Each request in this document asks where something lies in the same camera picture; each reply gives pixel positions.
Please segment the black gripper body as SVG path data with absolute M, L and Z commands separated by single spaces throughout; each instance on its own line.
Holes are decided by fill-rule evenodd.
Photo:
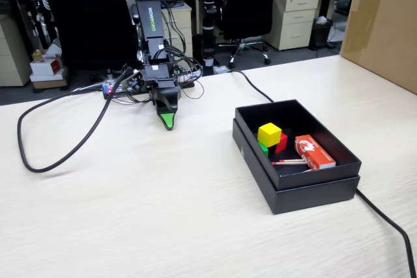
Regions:
M 171 88 L 175 86 L 167 64 L 145 65 L 141 71 L 143 89 Z

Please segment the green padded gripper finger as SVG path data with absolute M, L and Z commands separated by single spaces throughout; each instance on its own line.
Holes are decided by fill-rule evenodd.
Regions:
M 157 113 L 157 115 L 163 122 L 166 130 L 172 130 L 174 128 L 175 113 Z

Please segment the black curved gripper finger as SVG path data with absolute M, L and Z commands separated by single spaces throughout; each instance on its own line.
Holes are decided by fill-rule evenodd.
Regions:
M 156 87 L 154 89 L 154 102 L 158 114 L 176 113 L 180 99 L 181 88 L 174 87 Z

